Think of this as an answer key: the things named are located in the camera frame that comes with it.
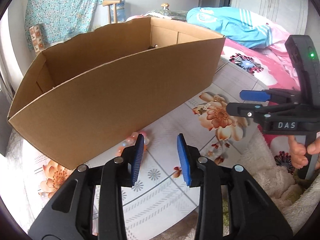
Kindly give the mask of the person's right hand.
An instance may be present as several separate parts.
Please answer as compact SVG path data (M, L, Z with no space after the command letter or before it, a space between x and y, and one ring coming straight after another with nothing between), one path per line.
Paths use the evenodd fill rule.
M315 155L320 152L320 140L317 138L307 148L296 141L295 136L288 135L289 154L291 155L291 163L295 168L303 168L309 161L306 154Z

